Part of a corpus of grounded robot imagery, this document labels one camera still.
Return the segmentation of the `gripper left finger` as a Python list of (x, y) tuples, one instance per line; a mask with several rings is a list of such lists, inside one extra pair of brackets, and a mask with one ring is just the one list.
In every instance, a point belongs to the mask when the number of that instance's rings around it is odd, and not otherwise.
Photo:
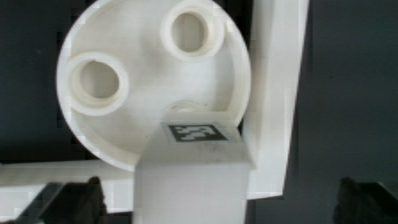
[(15, 224), (105, 224), (102, 180), (50, 182), (18, 215)]

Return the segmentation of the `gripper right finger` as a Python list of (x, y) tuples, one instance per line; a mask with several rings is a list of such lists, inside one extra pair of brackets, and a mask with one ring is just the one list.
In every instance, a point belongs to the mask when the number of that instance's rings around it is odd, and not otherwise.
[(398, 197), (381, 182), (341, 179), (333, 223), (398, 224)]

